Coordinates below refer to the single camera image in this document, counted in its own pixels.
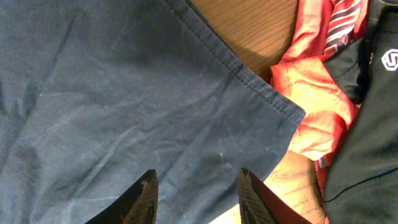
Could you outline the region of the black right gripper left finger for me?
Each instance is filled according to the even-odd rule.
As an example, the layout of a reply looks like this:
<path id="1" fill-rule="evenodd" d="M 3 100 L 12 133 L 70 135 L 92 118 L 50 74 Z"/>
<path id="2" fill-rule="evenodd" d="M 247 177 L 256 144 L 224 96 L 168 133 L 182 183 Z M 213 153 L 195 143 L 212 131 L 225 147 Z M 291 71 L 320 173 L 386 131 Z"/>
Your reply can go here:
<path id="1" fill-rule="evenodd" d="M 155 224 L 159 199 L 157 173 L 146 171 L 109 207 L 86 224 Z"/>

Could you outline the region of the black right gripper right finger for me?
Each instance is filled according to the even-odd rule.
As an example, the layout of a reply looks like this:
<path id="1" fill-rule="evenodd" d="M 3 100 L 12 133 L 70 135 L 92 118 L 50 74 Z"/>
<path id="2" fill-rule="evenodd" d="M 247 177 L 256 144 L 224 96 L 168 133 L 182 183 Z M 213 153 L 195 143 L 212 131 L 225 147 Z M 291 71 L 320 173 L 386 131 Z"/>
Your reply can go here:
<path id="1" fill-rule="evenodd" d="M 310 224 L 249 169 L 239 172 L 238 195 L 242 224 Z"/>

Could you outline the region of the dark blue denim shorts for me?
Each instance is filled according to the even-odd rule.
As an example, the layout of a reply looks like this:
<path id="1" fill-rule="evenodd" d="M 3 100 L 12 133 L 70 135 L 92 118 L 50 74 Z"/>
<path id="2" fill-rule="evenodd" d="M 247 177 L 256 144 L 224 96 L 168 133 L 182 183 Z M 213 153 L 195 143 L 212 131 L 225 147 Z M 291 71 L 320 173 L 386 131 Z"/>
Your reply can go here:
<path id="1" fill-rule="evenodd" d="M 85 223 L 149 169 L 158 223 L 209 223 L 304 114 L 189 1 L 1 2 L 2 223 Z"/>

